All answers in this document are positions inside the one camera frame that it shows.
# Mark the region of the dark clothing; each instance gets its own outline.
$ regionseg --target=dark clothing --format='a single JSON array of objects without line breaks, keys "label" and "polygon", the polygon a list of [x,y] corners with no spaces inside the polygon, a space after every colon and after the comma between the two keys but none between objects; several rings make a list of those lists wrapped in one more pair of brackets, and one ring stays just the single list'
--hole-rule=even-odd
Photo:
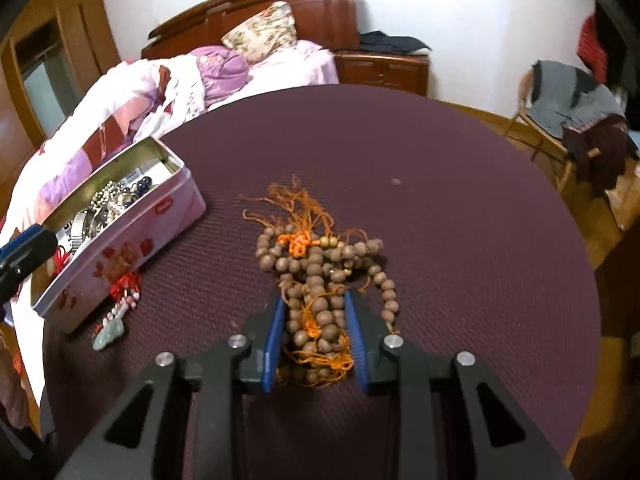
[{"label": "dark clothing", "polygon": [[414,50],[430,47],[409,36],[388,36],[381,30],[360,35],[360,50],[384,52],[385,54],[408,54]]},{"label": "dark clothing", "polygon": [[[562,140],[576,162],[576,180],[590,182],[593,196],[616,187],[635,147],[627,135],[624,111],[609,89],[583,70],[557,61],[537,62],[533,79],[527,114],[548,134]],[[593,148],[600,154],[589,158]]]},{"label": "dark clothing", "polygon": [[[625,173],[626,158],[636,151],[625,119],[614,115],[587,129],[564,128],[562,143],[575,160],[576,180],[590,182],[593,196],[616,187],[618,176]],[[588,152],[593,148],[598,148],[600,155],[589,158]]]}]

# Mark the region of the nightstand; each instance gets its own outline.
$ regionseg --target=nightstand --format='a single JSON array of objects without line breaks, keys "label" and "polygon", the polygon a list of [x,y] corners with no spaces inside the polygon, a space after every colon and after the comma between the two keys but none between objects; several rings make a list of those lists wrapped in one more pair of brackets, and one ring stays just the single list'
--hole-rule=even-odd
[{"label": "nightstand", "polygon": [[384,86],[427,95],[429,56],[400,56],[361,50],[335,52],[340,83]]}]

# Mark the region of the orange string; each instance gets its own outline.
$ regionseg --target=orange string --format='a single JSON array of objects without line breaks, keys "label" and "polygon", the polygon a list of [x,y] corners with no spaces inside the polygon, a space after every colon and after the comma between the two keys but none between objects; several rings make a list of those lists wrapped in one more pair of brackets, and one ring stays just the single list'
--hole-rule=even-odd
[{"label": "orange string", "polygon": [[289,242],[289,253],[294,258],[303,258],[306,248],[311,245],[320,245],[320,240],[311,241],[309,231],[298,231],[292,235],[283,234],[278,237],[278,243],[285,245]]},{"label": "orange string", "polygon": [[318,322],[311,312],[311,303],[302,306],[302,327],[305,329],[309,337],[317,339],[322,334],[322,330],[318,326]]},{"label": "orange string", "polygon": [[366,290],[366,288],[367,288],[370,284],[371,284],[371,276],[369,276],[369,275],[367,274],[367,281],[364,283],[364,285],[363,285],[363,286],[361,286],[361,287],[358,289],[358,292],[362,292],[362,293],[364,293],[364,291]]},{"label": "orange string", "polygon": [[287,299],[287,296],[285,294],[285,292],[286,292],[285,291],[285,286],[287,285],[287,283],[291,283],[291,285],[302,285],[302,283],[300,283],[300,282],[280,282],[278,284],[278,286],[280,287],[280,297],[282,298],[282,301],[284,301],[284,303],[287,306],[290,306],[289,305],[289,300]]},{"label": "orange string", "polygon": [[345,243],[349,243],[351,235],[358,235],[365,242],[369,241],[369,237],[367,236],[367,232],[364,229],[347,229],[344,234],[347,235],[347,241]]},{"label": "orange string", "polygon": [[[241,200],[247,200],[250,202],[267,202],[273,205],[280,206],[290,215],[289,222],[292,223],[297,232],[305,231],[309,236],[313,228],[322,224],[324,226],[324,234],[330,236],[332,234],[332,227],[334,225],[334,219],[329,213],[327,213],[322,205],[309,196],[306,189],[300,187],[300,181],[295,175],[292,176],[292,186],[282,186],[281,184],[273,183],[268,187],[268,197],[261,198],[247,198],[240,196]],[[273,222],[269,222],[264,217],[249,213],[247,210],[242,212],[242,217],[246,220],[253,220],[259,222],[265,227],[275,228],[278,225],[283,225],[280,219],[272,217]]]},{"label": "orange string", "polygon": [[337,353],[333,358],[329,358],[324,354],[316,352],[305,352],[303,350],[295,350],[291,352],[289,349],[283,347],[284,353],[292,359],[298,365],[312,364],[319,367],[328,367],[331,370],[331,375],[326,378],[318,378],[314,383],[299,383],[291,380],[291,382],[298,384],[299,386],[305,386],[309,388],[313,387],[326,387],[329,384],[340,381],[346,377],[347,372],[353,368],[353,358],[351,357],[351,347],[349,337],[346,334],[340,334],[338,337],[339,343],[342,345],[342,350]]}]

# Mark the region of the floral pillow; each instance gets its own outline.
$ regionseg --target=floral pillow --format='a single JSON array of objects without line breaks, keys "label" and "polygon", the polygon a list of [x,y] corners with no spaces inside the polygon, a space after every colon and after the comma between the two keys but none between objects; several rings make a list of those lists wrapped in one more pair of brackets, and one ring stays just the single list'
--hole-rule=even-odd
[{"label": "floral pillow", "polygon": [[279,48],[296,44],[296,21],[287,2],[274,2],[230,30],[222,43],[242,54],[249,64],[258,63]]}]

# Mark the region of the wooden chair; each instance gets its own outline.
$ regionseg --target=wooden chair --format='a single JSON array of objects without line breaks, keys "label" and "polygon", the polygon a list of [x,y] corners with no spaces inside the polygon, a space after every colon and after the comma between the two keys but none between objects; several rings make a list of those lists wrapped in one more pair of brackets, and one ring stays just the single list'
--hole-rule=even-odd
[{"label": "wooden chair", "polygon": [[[521,139],[515,140],[526,144],[527,146],[530,146],[534,149],[533,154],[531,155],[532,162],[538,156],[538,153],[542,151],[550,159],[556,160],[557,162],[562,164],[562,177],[559,178],[557,175],[554,176],[556,181],[556,189],[558,190],[558,192],[562,193],[564,191],[564,186],[566,186],[566,183],[569,181],[571,172],[574,170],[575,163],[569,156],[569,151],[562,145],[562,142],[559,139],[556,139],[555,137],[549,135],[527,115],[527,111],[530,108],[530,97],[532,90],[533,69],[529,70],[520,81],[520,85],[518,86],[518,111],[513,116],[513,119],[509,121],[509,124],[507,124],[507,127],[502,134],[505,137],[509,137],[508,133],[513,128],[513,125],[518,120],[518,118],[521,118],[526,124],[531,126],[533,130],[540,136],[540,142],[537,145],[533,146],[532,144],[529,144],[528,142],[525,142]],[[558,155],[550,153],[547,150],[543,150],[542,147],[545,142],[553,145]],[[589,151],[588,155],[590,158],[596,157],[600,155],[600,150],[598,148],[594,148],[593,150]]]}]

